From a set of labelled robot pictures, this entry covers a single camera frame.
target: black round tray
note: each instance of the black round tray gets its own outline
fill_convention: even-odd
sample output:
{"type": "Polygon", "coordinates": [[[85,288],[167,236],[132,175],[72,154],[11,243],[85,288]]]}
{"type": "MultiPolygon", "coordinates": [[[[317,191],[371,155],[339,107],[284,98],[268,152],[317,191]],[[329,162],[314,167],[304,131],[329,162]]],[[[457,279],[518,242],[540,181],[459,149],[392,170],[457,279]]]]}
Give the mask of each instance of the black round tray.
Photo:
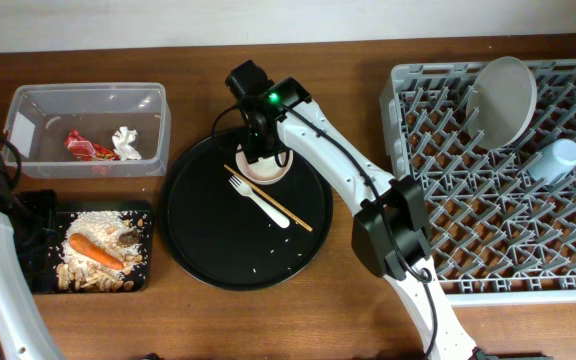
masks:
{"type": "MultiPolygon", "coordinates": [[[[224,131],[216,140],[234,152],[245,131],[224,131]]],[[[284,178],[258,185],[313,231],[294,221],[281,229],[228,183],[232,174],[224,164],[237,170],[235,156],[207,138],[169,170],[159,224],[173,258],[200,281],[228,290],[261,289],[292,277],[313,259],[328,235],[330,185],[298,154],[284,178]]]]}

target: plastic fork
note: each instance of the plastic fork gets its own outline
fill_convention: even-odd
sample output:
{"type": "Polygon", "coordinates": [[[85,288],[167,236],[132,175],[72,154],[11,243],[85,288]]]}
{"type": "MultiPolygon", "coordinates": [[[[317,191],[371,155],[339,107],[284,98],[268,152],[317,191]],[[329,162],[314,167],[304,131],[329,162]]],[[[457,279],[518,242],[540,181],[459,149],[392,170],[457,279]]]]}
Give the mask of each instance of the plastic fork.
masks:
{"type": "Polygon", "coordinates": [[[290,220],[288,220],[284,214],[280,213],[272,205],[268,204],[262,198],[257,196],[257,194],[252,191],[252,188],[245,182],[241,181],[238,177],[233,176],[230,178],[230,180],[228,180],[228,182],[230,185],[232,185],[232,187],[235,188],[235,190],[237,190],[241,196],[252,199],[252,201],[254,201],[255,204],[257,204],[261,210],[266,213],[266,215],[268,215],[275,223],[277,223],[277,225],[279,225],[279,227],[285,229],[290,225],[290,220]]]}

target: dish rack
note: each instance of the dish rack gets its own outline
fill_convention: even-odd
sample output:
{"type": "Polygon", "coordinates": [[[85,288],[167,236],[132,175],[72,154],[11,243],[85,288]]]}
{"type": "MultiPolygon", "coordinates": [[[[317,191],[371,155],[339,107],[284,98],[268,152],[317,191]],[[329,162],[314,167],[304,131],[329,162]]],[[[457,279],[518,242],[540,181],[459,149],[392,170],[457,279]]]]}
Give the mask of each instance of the dish rack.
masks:
{"type": "Polygon", "coordinates": [[[576,141],[576,59],[525,64],[535,114],[494,150],[466,131],[487,62],[399,65],[380,97],[394,175],[423,186],[437,274],[456,306],[576,302],[576,168],[550,186],[526,172],[545,145],[576,141]]]}

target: carrot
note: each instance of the carrot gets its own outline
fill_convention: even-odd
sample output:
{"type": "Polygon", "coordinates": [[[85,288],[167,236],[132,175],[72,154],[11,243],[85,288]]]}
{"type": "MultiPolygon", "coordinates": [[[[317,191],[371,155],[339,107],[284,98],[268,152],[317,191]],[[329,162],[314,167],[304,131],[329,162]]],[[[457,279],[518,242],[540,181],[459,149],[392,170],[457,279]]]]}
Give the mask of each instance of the carrot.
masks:
{"type": "Polygon", "coordinates": [[[87,237],[81,234],[72,234],[68,243],[78,253],[88,256],[103,266],[114,270],[122,270],[124,264],[112,255],[108,255],[102,248],[92,243],[87,237]]]}

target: black tray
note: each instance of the black tray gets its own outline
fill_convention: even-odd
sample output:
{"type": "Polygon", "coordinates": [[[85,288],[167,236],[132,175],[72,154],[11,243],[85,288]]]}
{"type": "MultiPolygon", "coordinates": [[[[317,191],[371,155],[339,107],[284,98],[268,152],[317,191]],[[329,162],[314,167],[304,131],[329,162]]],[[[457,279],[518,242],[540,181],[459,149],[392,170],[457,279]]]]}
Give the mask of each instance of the black tray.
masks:
{"type": "MultiPolygon", "coordinates": [[[[217,135],[236,149],[246,129],[217,135]]],[[[228,290],[255,290],[299,272],[321,248],[332,220],[330,185],[298,154],[279,182],[259,187],[313,227],[279,228],[228,183],[232,154],[210,138],[186,151],[168,171],[160,199],[160,228],[173,258],[195,278],[228,290]]]]}
{"type": "Polygon", "coordinates": [[[72,286],[68,291],[58,289],[56,266],[62,263],[60,256],[63,254],[63,249],[61,243],[66,238],[66,231],[70,227],[70,224],[77,218],[77,213],[90,211],[132,212],[131,214],[122,215],[121,219],[132,219],[133,224],[136,224],[138,219],[146,215],[142,227],[142,246],[140,247],[140,254],[144,257],[145,265],[135,267],[133,271],[127,276],[124,276],[123,279],[124,282],[134,282],[134,286],[129,292],[139,291],[146,287],[150,273],[150,264],[152,262],[152,237],[155,227],[155,215],[152,206],[146,201],[68,202],[57,205],[52,226],[59,236],[56,242],[53,241],[54,245],[48,248],[48,251],[42,252],[43,259],[45,259],[42,271],[35,273],[24,272],[30,291],[33,294],[68,294],[75,292],[72,286]]]}

